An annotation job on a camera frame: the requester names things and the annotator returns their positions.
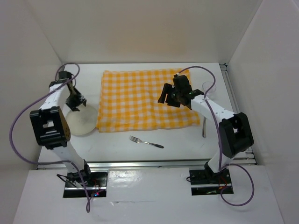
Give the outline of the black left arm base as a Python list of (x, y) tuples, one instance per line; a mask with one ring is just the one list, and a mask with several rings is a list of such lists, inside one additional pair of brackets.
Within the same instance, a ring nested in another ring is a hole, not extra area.
[[(66, 175), (57, 174), (64, 182), (63, 198), (86, 198), (85, 190), (78, 182), (71, 182)], [(91, 172), (90, 179), (85, 182), (88, 197), (102, 198), (107, 196), (107, 171)]]

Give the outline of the clear plastic cup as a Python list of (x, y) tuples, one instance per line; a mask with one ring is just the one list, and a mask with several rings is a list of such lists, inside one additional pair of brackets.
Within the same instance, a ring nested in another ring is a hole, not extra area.
[(207, 94), (206, 96), (209, 97), (210, 99), (213, 99), (213, 97), (215, 96), (215, 92), (216, 92), (216, 85), (213, 84), (213, 82), (204, 82), (202, 84), (202, 89), (203, 89), (203, 92), (206, 93), (207, 91)]

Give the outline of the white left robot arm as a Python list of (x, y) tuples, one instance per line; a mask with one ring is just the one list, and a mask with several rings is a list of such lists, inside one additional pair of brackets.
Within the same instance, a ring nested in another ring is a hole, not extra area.
[(60, 71), (58, 80), (50, 83), (50, 95), (38, 110), (31, 111), (30, 121), (38, 145), (54, 152), (67, 167), (67, 179), (87, 186), (92, 182), (92, 174), (87, 162), (81, 158), (72, 144), (71, 130), (63, 114), (62, 107), (68, 106), (78, 112), (79, 106), (86, 106), (87, 100), (74, 87), (68, 71)]

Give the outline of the cream round plate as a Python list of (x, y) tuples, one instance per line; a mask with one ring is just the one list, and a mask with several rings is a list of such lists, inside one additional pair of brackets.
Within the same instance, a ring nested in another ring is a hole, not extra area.
[(69, 111), (66, 115), (66, 121), (70, 128), (70, 132), (75, 136), (83, 136), (96, 127), (97, 123), (97, 110), (91, 106), (79, 106), (79, 111)]

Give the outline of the yellow white checkered cloth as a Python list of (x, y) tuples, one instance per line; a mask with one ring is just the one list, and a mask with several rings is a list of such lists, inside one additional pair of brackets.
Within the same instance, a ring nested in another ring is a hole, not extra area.
[(198, 126), (197, 112), (158, 102), (165, 83), (181, 69), (109, 71), (102, 74), (96, 127), (102, 133)]

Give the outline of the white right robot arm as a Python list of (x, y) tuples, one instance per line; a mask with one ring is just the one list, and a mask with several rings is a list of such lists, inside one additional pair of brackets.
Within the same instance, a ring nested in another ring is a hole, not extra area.
[(209, 98), (209, 91), (214, 85), (215, 83), (212, 83), (205, 92), (193, 90), (187, 76), (176, 74), (173, 84), (164, 84), (158, 100), (159, 103), (167, 103), (169, 106), (186, 106), (214, 122), (219, 151), (204, 165), (204, 178), (209, 183), (216, 182), (220, 173), (236, 155), (254, 144), (247, 115), (229, 111)]

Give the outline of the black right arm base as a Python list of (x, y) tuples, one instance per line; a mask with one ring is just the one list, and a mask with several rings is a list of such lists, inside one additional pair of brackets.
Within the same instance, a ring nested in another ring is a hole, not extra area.
[(233, 194), (233, 186), (230, 172), (227, 168), (214, 174), (207, 163), (203, 169), (189, 170), (186, 180), (191, 185), (192, 196), (209, 196)]

